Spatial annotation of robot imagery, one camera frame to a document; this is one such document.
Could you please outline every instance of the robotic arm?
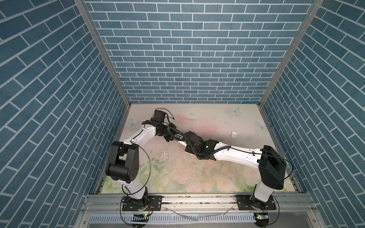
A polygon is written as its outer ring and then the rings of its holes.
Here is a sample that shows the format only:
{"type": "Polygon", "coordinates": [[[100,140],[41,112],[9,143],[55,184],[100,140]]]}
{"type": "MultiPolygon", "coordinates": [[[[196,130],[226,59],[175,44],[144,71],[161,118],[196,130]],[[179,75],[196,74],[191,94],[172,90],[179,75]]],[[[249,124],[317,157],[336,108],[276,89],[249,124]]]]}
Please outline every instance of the robotic arm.
{"type": "Polygon", "coordinates": [[[256,209],[264,209],[273,191],[283,189],[286,164],[272,147],[248,149],[212,139],[204,141],[194,132],[183,134],[169,120],[169,124],[164,123],[165,116],[165,112],[155,110],[153,117],[143,122],[143,127],[135,134],[122,142],[115,141],[111,146],[106,175],[125,185],[129,193],[132,193],[129,200],[133,201],[137,209],[145,208],[148,202],[147,188],[143,188],[143,184],[136,178],[139,169],[138,147],[156,135],[163,136],[167,142],[178,141],[185,146],[186,152],[195,154],[198,159],[231,161],[257,169],[261,180],[250,199],[251,205],[256,209]]]}

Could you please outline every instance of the floral table surface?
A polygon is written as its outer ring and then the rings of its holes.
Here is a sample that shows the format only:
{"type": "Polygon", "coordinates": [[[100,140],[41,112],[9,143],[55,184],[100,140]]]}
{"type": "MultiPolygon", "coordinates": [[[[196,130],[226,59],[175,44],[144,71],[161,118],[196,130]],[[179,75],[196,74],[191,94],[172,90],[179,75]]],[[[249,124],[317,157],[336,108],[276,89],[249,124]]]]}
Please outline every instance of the floral table surface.
{"type": "MultiPolygon", "coordinates": [[[[192,131],[207,140],[209,138],[245,148],[275,148],[261,114],[253,104],[133,104],[120,141],[125,140],[149,120],[156,108],[168,109],[182,132],[192,131]],[[236,139],[231,132],[238,133],[236,139]]],[[[177,142],[166,142],[163,137],[154,137],[144,149],[152,162],[151,177],[147,183],[150,193],[193,193],[193,192],[252,192],[260,180],[260,174],[245,165],[228,161],[198,160],[184,151],[177,142]]],[[[149,162],[139,150],[138,177],[145,183],[149,173],[149,162]]],[[[291,180],[284,181],[281,191],[294,191],[291,180]]],[[[107,177],[102,194],[123,193],[117,181],[107,177]]]]}

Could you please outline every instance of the brick pattern wallpaper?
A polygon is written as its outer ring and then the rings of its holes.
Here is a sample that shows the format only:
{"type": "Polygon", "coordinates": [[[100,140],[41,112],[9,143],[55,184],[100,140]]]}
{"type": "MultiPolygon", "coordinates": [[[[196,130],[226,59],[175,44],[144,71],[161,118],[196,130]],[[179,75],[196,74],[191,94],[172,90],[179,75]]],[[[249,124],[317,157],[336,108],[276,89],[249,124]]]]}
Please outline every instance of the brick pattern wallpaper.
{"type": "Polygon", "coordinates": [[[311,3],[87,0],[133,103],[258,103],[311,3]]]}
{"type": "Polygon", "coordinates": [[[364,227],[365,1],[325,0],[264,109],[327,227],[364,227]]]}
{"type": "Polygon", "coordinates": [[[73,0],[0,1],[0,227],[73,226],[124,109],[73,0]]]}

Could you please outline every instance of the black mounting plate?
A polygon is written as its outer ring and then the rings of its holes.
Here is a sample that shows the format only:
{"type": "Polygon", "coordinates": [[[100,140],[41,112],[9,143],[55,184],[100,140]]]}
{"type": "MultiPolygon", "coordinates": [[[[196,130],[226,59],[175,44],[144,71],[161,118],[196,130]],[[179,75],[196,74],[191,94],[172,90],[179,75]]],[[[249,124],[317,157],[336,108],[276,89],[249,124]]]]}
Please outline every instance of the black mounting plate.
{"type": "MultiPolygon", "coordinates": [[[[237,204],[239,210],[257,210],[251,205],[250,197],[251,195],[237,195],[237,204]]],[[[269,197],[266,202],[266,210],[276,210],[276,205],[273,196],[269,197]]]]}
{"type": "MultiPolygon", "coordinates": [[[[162,196],[148,196],[148,203],[152,202],[153,210],[159,211],[161,210],[162,196]]],[[[124,202],[122,211],[138,211],[135,208],[130,208],[131,204],[124,202]]]]}

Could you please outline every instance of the white switch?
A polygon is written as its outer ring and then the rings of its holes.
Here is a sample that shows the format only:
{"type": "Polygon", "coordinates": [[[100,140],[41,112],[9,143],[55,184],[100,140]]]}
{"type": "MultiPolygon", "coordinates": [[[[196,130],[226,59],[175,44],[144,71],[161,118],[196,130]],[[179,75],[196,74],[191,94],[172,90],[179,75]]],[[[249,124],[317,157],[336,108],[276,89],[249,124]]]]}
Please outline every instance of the white switch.
{"type": "Polygon", "coordinates": [[[231,138],[232,139],[236,139],[237,138],[237,132],[234,132],[234,131],[232,131],[232,133],[231,133],[231,138]]]}

